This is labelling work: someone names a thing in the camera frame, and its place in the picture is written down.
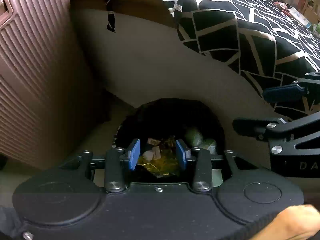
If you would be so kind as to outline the left hand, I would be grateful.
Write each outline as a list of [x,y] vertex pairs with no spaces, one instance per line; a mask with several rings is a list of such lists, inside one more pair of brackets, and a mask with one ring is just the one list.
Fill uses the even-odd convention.
[[309,239],[319,232],[319,211],[313,205],[290,206],[251,240]]

